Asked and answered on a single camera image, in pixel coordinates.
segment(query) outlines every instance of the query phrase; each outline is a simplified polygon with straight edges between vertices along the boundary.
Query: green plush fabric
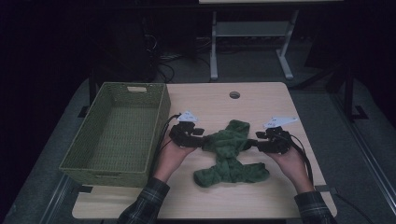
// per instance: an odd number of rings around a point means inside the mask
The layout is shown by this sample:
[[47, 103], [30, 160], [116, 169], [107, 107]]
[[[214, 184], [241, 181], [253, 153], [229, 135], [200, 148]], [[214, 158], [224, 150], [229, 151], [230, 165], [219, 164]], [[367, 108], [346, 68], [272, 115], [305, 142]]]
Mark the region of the green plush fabric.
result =
[[219, 182], [255, 183], [269, 176], [264, 163], [244, 165], [236, 159], [239, 152], [245, 150], [249, 128], [249, 123], [233, 119], [225, 130], [208, 136], [202, 149], [216, 153], [216, 165], [194, 172], [197, 185], [207, 188]]

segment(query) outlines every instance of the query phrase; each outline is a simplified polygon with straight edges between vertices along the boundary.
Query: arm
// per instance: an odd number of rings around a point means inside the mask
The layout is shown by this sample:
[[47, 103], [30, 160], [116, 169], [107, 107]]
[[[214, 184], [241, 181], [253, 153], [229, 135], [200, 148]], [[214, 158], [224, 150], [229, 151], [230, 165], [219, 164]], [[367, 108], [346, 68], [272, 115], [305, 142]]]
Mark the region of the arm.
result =
[[336, 223], [321, 194], [315, 191], [306, 173], [304, 161], [295, 148], [291, 147], [283, 155], [266, 154], [279, 165], [283, 174], [296, 188], [297, 196], [294, 197], [294, 200], [299, 207], [304, 224]]
[[155, 223], [163, 200], [169, 191], [169, 186], [166, 185], [169, 177], [195, 150], [192, 147], [179, 147], [171, 141], [168, 135], [166, 136], [153, 177], [143, 188], [136, 201], [121, 213], [119, 224]]

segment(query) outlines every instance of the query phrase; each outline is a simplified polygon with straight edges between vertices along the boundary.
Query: gray carpet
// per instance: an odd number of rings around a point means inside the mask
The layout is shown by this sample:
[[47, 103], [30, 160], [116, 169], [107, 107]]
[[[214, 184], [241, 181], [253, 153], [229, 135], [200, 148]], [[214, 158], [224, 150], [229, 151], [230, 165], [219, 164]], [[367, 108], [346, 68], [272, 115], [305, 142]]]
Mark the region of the gray carpet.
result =
[[[220, 54], [218, 82], [282, 81], [288, 86], [295, 85], [319, 71], [304, 67], [309, 46], [306, 43], [290, 45], [287, 57], [291, 70], [294, 71], [293, 80], [286, 80], [283, 77], [275, 53], [272, 51], [274, 46], [266, 46], [263, 47], [266, 50]], [[203, 61], [208, 62], [208, 56], [206, 53], [200, 55], [202, 60], [179, 59], [167, 63], [175, 70], [173, 82], [209, 81], [209, 67]], [[162, 70], [170, 76], [171, 70], [168, 67], [162, 66]], [[323, 90], [326, 80], [327, 78], [323, 78], [306, 91], [290, 92], [321, 171], [330, 187], [336, 188], [342, 196], [356, 204], [374, 223], [396, 223], [396, 216], [389, 208], [384, 194], [368, 168], [359, 144], [350, 131], [349, 123], [345, 122], [344, 115], [334, 103], [334, 97], [342, 96], [342, 93], [335, 96], [326, 93]], [[162, 77], [158, 75], [155, 82], [162, 81]], [[354, 125], [359, 128], [370, 148], [374, 150], [375, 158], [394, 186], [396, 132], [375, 106], [364, 86], [358, 81], [355, 83], [354, 104], [361, 105], [369, 119], [357, 120]], [[78, 114], [89, 102], [88, 93], [86, 81], [81, 84], [64, 111], [4, 223], [40, 223], [44, 214], [47, 214], [48, 223], [115, 223], [114, 220], [77, 220], [72, 217], [71, 210], [77, 198], [78, 187], [74, 181], [66, 181], [65, 195], [55, 197], [60, 199], [60, 206], [47, 210], [48, 204], [56, 204], [51, 201], [51, 197], [59, 192], [55, 190], [59, 182], [64, 180], [58, 166], [82, 122]], [[336, 219], [339, 223], [366, 223], [362, 215], [351, 206], [335, 196], [333, 198], [338, 209]], [[301, 221], [288, 220], [288, 223], [301, 223]]]

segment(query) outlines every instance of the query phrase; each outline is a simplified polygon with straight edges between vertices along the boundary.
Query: shirt cuff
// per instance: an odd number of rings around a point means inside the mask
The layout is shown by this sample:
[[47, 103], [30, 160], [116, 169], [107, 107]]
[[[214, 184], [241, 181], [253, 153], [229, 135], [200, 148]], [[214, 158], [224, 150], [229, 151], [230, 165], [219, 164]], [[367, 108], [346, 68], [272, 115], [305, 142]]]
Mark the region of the shirt cuff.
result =
[[167, 184], [155, 177], [152, 177], [148, 180], [147, 185], [143, 188], [139, 197], [161, 206], [169, 189], [170, 187]]
[[316, 219], [331, 216], [331, 212], [318, 191], [310, 191], [294, 197], [300, 210], [300, 216], [304, 219]]

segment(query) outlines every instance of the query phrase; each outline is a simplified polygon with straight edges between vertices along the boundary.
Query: sleeve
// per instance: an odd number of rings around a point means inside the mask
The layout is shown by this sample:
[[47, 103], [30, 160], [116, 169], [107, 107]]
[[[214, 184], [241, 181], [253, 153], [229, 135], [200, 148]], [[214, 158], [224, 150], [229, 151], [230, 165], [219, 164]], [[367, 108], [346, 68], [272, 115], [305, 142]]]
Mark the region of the sleeve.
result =
[[326, 203], [323, 201], [320, 192], [312, 191], [299, 194], [294, 197], [300, 211], [304, 224], [335, 224]]
[[155, 223], [169, 186], [161, 180], [151, 178], [140, 192], [136, 201], [127, 207], [118, 219], [119, 224]]

